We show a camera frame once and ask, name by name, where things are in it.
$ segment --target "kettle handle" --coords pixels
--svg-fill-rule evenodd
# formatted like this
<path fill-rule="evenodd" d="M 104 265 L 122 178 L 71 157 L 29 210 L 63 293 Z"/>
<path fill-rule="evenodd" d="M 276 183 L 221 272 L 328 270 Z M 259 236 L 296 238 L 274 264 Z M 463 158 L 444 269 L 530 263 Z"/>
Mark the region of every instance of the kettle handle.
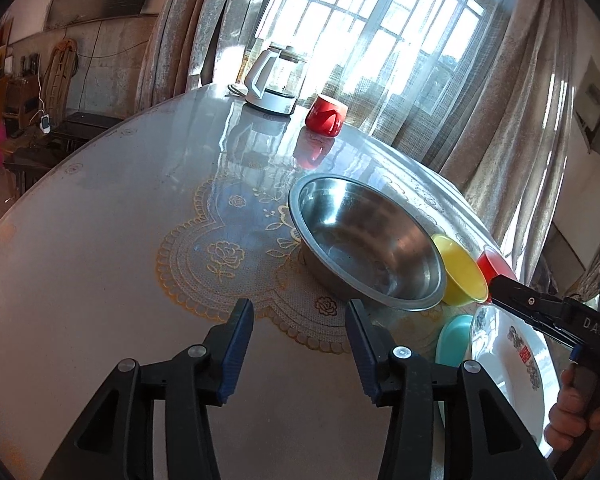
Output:
<path fill-rule="evenodd" d="M 267 80 L 277 57 L 277 52 L 272 52 L 268 49 L 263 50 L 244 78 L 244 85 L 247 87 L 247 90 L 256 94 L 258 99 L 262 99 L 264 95 Z"/>

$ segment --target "blue gripper pad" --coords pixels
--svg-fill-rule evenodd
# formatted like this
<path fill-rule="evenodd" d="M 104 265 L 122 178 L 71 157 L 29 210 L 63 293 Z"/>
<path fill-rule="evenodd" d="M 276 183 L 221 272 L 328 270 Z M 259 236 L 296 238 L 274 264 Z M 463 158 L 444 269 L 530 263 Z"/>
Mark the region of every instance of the blue gripper pad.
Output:
<path fill-rule="evenodd" d="M 241 312 L 238 311 L 238 305 L 244 301 L 244 307 Z M 226 403 L 229 396 L 234 393 L 235 385 L 238 383 L 240 370 L 244 361 L 244 355 L 247 353 L 247 346 L 253 330 L 253 304 L 249 300 L 238 300 L 234 310 L 227 321 L 227 325 L 234 324 L 234 333 L 229 341 L 224 358 L 221 362 L 222 383 L 218 388 L 218 399 L 223 404 Z"/>
<path fill-rule="evenodd" d="M 366 338 L 363 324 L 358 318 L 351 303 L 347 305 L 344 315 L 344 325 L 349 337 L 349 344 L 353 359 L 356 362 L 360 383 L 365 395 L 371 397 L 371 402 L 376 403 L 380 397 L 380 385 L 378 384 L 378 375 L 376 374 L 376 358 Z"/>

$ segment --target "white plate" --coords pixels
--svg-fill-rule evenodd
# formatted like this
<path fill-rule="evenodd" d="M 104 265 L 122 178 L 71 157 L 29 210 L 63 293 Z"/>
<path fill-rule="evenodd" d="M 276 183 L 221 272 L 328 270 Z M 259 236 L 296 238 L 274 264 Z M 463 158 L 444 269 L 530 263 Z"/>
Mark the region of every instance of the white plate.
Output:
<path fill-rule="evenodd" d="M 544 336 L 522 320 L 486 304 L 474 316 L 471 352 L 547 456 L 551 447 L 542 431 L 559 386 Z"/>

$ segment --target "yellow bowl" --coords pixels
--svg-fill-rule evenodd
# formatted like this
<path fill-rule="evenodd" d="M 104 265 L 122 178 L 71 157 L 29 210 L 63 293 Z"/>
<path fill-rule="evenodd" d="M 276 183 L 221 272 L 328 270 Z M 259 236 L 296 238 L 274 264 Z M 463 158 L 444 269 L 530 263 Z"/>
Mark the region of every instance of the yellow bowl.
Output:
<path fill-rule="evenodd" d="M 489 295 L 487 282 L 474 259 L 460 244 L 445 235 L 433 235 L 446 270 L 446 289 L 442 298 L 449 306 L 483 303 Z"/>

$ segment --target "curtain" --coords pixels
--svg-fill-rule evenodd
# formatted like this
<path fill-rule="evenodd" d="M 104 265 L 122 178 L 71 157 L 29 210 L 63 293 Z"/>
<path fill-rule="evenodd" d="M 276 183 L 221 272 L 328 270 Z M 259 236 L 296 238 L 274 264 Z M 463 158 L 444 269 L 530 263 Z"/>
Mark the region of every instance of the curtain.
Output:
<path fill-rule="evenodd" d="M 596 256 L 593 261 L 589 264 L 589 267 L 580 277 L 580 279 L 573 284 L 570 290 L 567 291 L 567 296 L 573 296 L 578 301 L 589 301 L 595 298 L 600 292 L 600 245 L 596 251 Z"/>
<path fill-rule="evenodd" d="M 209 62 L 214 75 L 233 70 L 235 78 L 242 56 L 230 54 L 244 50 L 261 6 L 262 0 L 165 0 L 144 52 L 136 112 L 197 88 Z"/>
<path fill-rule="evenodd" d="M 300 105 L 343 101 L 347 123 L 434 167 L 475 105 L 511 2 L 269 0 L 242 76 L 270 43 L 289 44 L 310 56 Z"/>
<path fill-rule="evenodd" d="M 560 191 L 572 114 L 576 0 L 518 0 L 441 174 L 529 283 Z"/>

